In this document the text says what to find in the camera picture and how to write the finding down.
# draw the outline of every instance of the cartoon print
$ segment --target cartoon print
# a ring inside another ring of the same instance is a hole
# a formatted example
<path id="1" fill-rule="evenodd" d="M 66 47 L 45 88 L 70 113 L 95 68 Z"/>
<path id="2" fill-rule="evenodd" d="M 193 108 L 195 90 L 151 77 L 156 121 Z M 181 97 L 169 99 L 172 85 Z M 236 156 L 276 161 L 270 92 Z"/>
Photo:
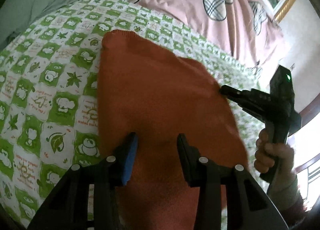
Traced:
<path id="1" fill-rule="evenodd" d="M 26 145 L 31 146 L 32 145 L 32 141 L 35 140 L 37 137 L 37 131 L 29 128 L 28 130 L 28 141 L 26 142 Z"/>
<path id="2" fill-rule="evenodd" d="M 98 137 L 92 133 L 81 133 L 77 131 L 75 146 L 75 156 L 73 163 L 80 163 L 89 166 L 100 161 L 98 149 Z"/>
<path id="3" fill-rule="evenodd" d="M 79 52 L 71 58 L 71 62 L 75 63 L 78 67 L 89 69 L 92 66 L 96 54 L 91 49 L 80 49 Z"/>
<path id="4" fill-rule="evenodd" d="M 59 112 L 66 113 L 69 109 L 73 109 L 75 107 L 75 103 L 67 98 L 58 98 L 56 101 L 59 106 Z"/>
<path id="5" fill-rule="evenodd" d="M 8 185 L 3 181 L 2 182 L 2 186 L 4 189 L 4 195 L 7 199 L 11 199 L 12 198 L 12 193 L 10 192 L 10 189 L 8 187 Z"/>
<path id="6" fill-rule="evenodd" d="M 47 174 L 47 183 L 53 184 L 56 186 L 56 184 L 59 182 L 60 176 L 57 173 L 54 173 L 52 171 L 48 172 Z"/>
<path id="7" fill-rule="evenodd" d="M 230 81 L 238 88 L 255 85 L 250 73 L 247 75 L 241 65 L 240 71 L 231 56 L 221 57 L 220 49 L 172 17 L 121 1 L 94 1 L 79 0 L 73 4 L 73 11 L 62 8 L 54 15 L 41 18 L 34 31 L 30 26 L 8 47 L 10 50 L 0 53 L 0 68 L 5 71 L 0 72 L 0 154 L 1 159 L 7 157 L 11 163 L 9 168 L 10 165 L 7 167 L 0 160 L 0 171 L 12 183 L 1 192 L 0 201 L 12 205 L 15 200 L 14 212 L 5 209 L 11 215 L 19 215 L 16 218 L 25 226 L 38 209 L 37 200 L 47 197 L 73 163 L 89 166 L 101 160 L 97 73 L 101 41 L 106 32 L 117 28 L 135 31 L 180 56 L 193 54 L 212 76 L 217 77 L 220 72 L 221 83 Z M 84 3 L 90 2 L 88 10 L 81 10 Z M 101 14 L 101 22 L 94 20 L 99 17 L 96 14 Z M 21 79 L 30 85 L 20 82 Z M 235 106 L 232 110 L 242 112 Z M 255 136 L 244 133 L 247 130 L 244 124 L 252 126 L 252 120 L 237 117 L 245 144 L 254 142 Z M 259 126 L 254 122 L 250 130 Z M 14 185 L 16 188 L 12 191 L 10 186 Z M 19 194 L 17 189 L 25 189 L 36 198 Z"/>
<path id="8" fill-rule="evenodd" d="M 8 167 L 9 169 L 12 168 L 11 161 L 9 160 L 9 157 L 8 157 L 8 152 L 5 151 L 4 149 L 2 149 L 0 152 L 0 161 L 3 163 L 4 166 Z"/>
<path id="9" fill-rule="evenodd" d="M 13 145 L 4 138 L 0 138 L 0 171 L 12 180 L 13 163 Z"/>
<path id="10" fill-rule="evenodd" d="M 46 81 L 52 82 L 55 78 L 58 77 L 58 75 L 59 75 L 59 74 L 58 74 L 57 72 L 53 71 L 53 70 L 47 70 L 47 71 L 45 72 L 45 77 L 44 77 L 44 79 L 45 79 Z"/>
<path id="11" fill-rule="evenodd" d="M 48 121 L 60 125 L 74 126 L 78 98 L 79 96 L 72 95 L 69 92 L 57 92 L 52 102 Z"/>
<path id="12" fill-rule="evenodd" d="M 84 139 L 83 144 L 79 145 L 79 152 L 88 156 L 99 157 L 99 150 L 96 147 L 96 142 L 93 139 Z"/>

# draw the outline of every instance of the bed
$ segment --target bed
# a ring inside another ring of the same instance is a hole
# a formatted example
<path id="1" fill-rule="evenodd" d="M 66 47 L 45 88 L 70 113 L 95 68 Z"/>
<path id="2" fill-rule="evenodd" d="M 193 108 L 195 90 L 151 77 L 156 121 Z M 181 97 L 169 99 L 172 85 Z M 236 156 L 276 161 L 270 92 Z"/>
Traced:
<path id="1" fill-rule="evenodd" d="M 28 226 L 74 163 L 97 163 L 97 72 L 101 40 L 130 30 L 201 62 L 220 85 L 260 88 L 254 72 L 169 15 L 122 0 L 79 0 L 34 22 L 0 53 L 0 202 Z M 253 167 L 263 124 L 230 102 Z M 63 119 L 57 113 L 64 113 Z M 89 202 L 88 217 L 92 217 Z M 222 228 L 226 229 L 226 210 Z"/>
<path id="2" fill-rule="evenodd" d="M 280 27 L 265 10 L 264 0 L 129 1 L 166 13 L 193 28 L 259 73 L 264 87 L 288 50 Z"/>

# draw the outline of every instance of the picture frame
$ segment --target picture frame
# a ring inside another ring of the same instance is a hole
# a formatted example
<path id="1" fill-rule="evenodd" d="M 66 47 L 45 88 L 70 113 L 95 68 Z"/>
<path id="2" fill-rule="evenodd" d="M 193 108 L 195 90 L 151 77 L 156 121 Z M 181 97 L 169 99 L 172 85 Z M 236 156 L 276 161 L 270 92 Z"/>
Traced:
<path id="1" fill-rule="evenodd" d="M 279 0 L 275 7 L 269 0 L 262 1 L 268 16 L 276 22 L 281 22 L 296 0 Z"/>

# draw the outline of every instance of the sleeve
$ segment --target sleeve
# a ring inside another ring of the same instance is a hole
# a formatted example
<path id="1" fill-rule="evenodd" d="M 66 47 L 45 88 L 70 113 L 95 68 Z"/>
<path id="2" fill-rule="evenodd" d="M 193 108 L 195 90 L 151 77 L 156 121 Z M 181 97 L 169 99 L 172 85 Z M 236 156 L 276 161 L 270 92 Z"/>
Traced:
<path id="1" fill-rule="evenodd" d="M 288 226 L 293 226 L 306 216 L 303 199 L 298 190 L 298 178 L 283 190 L 268 193 L 269 198 L 280 211 Z"/>

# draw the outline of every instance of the orange cloth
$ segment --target orange cloth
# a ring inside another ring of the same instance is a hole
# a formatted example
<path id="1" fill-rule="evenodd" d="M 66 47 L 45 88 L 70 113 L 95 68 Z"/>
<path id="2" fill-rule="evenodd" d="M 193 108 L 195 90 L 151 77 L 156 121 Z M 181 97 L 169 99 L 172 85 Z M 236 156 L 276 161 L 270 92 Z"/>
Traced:
<path id="1" fill-rule="evenodd" d="M 184 181 L 177 136 L 185 133 L 190 145 L 219 165 L 247 167 L 227 100 L 201 63 L 134 32 L 106 33 L 102 46 L 100 153 L 110 155 L 130 132 L 139 137 L 131 179 L 117 189 L 124 219 L 134 230 L 191 230 L 199 188 Z"/>

